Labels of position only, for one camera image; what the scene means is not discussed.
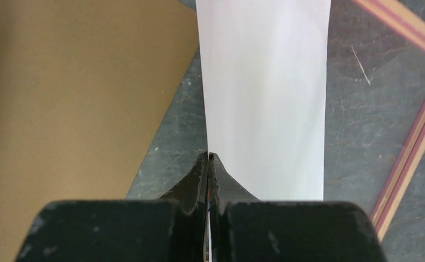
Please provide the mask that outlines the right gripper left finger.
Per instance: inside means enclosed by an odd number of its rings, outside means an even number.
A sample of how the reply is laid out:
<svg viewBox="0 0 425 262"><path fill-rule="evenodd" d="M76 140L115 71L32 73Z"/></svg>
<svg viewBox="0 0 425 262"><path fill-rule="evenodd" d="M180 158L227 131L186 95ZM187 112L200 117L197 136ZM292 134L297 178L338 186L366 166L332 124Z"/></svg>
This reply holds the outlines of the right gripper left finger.
<svg viewBox="0 0 425 262"><path fill-rule="evenodd" d="M154 200L63 200L32 222L17 261L204 261L207 164Z"/></svg>

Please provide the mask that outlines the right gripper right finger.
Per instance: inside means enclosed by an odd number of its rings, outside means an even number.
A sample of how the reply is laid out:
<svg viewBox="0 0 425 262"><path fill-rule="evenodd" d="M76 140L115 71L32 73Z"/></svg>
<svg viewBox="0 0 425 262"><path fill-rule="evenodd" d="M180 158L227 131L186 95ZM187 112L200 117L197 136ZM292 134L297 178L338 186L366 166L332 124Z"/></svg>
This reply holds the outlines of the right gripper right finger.
<svg viewBox="0 0 425 262"><path fill-rule="evenodd" d="M208 161L213 261L386 261L357 205L339 201L260 201Z"/></svg>

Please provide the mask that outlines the coastal landscape photo board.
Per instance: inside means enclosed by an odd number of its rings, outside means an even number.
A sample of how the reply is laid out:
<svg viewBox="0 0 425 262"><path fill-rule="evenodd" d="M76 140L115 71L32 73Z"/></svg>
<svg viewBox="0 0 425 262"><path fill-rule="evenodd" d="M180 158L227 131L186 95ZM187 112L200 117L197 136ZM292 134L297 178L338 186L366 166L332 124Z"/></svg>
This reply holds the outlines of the coastal landscape photo board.
<svg viewBox="0 0 425 262"><path fill-rule="evenodd" d="M330 1L197 1L208 150L259 200L324 198Z"/></svg>

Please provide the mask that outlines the brown cardboard backing board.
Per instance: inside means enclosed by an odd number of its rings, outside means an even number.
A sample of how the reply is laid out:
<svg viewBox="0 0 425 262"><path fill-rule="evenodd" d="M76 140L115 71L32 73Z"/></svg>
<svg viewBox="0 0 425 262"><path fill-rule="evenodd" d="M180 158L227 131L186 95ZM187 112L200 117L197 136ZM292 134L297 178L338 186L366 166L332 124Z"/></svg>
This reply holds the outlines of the brown cardboard backing board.
<svg viewBox="0 0 425 262"><path fill-rule="evenodd" d="M0 1L0 261L48 202L126 196L197 47L179 1Z"/></svg>

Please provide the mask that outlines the pink wooden picture frame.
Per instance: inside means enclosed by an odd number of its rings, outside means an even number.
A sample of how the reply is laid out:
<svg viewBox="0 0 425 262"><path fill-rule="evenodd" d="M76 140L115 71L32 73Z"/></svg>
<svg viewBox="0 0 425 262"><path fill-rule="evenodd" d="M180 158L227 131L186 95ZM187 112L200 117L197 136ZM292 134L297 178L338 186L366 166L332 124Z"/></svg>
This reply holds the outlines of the pink wooden picture frame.
<svg viewBox="0 0 425 262"><path fill-rule="evenodd" d="M425 21L399 1L356 1L361 8L425 51ZM370 214L379 240L383 240L406 189L425 153L425 100L410 129L388 179Z"/></svg>

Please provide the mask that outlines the clear acrylic sheet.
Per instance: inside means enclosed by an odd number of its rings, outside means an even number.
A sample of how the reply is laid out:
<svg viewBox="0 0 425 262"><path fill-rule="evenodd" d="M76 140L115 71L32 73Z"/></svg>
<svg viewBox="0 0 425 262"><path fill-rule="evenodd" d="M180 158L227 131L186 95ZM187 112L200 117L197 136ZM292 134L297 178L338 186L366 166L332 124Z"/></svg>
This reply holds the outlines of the clear acrylic sheet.
<svg viewBox="0 0 425 262"><path fill-rule="evenodd" d="M370 213L425 100L425 52L352 1L328 33L326 200Z"/></svg>

